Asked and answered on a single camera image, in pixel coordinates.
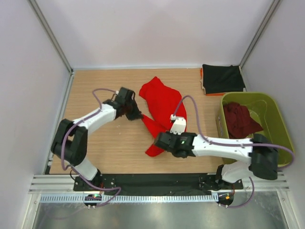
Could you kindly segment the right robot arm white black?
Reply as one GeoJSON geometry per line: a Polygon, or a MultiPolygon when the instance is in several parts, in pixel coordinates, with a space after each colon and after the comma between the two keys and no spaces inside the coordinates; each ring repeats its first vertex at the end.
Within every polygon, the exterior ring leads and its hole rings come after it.
{"type": "Polygon", "coordinates": [[[264,180],[276,180],[278,177],[278,152],[267,144],[255,145],[253,139],[208,138],[184,132],[180,135],[159,133],[154,145],[170,152],[174,157],[216,156],[233,159],[231,164],[219,165],[214,182],[221,189],[240,179],[258,177],[264,180]]]}

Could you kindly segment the bright red t-shirt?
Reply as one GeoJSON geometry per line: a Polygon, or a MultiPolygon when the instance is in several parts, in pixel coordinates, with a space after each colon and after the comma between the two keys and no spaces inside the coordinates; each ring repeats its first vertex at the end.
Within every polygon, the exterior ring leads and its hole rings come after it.
{"type": "Polygon", "coordinates": [[[187,119],[186,109],[183,104],[176,111],[176,107],[182,99],[180,92],[166,86],[156,76],[141,87],[139,96],[146,101],[152,116],[152,118],[149,118],[143,115],[142,122],[153,138],[156,138],[159,133],[164,133],[171,129],[173,125],[170,120],[171,115],[176,114],[187,119]]]}

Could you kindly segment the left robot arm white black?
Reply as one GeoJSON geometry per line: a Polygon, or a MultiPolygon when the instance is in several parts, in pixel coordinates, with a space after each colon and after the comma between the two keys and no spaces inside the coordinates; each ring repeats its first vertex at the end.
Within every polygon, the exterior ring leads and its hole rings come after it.
{"type": "Polygon", "coordinates": [[[98,108],[74,120],[61,120],[51,152],[61,160],[63,170],[71,168],[89,190],[95,191],[102,183],[102,175],[87,157],[89,135],[119,117],[126,116],[129,121],[133,121],[143,118],[143,115],[133,90],[125,87],[118,91],[97,88],[92,94],[98,102],[98,108]]]}

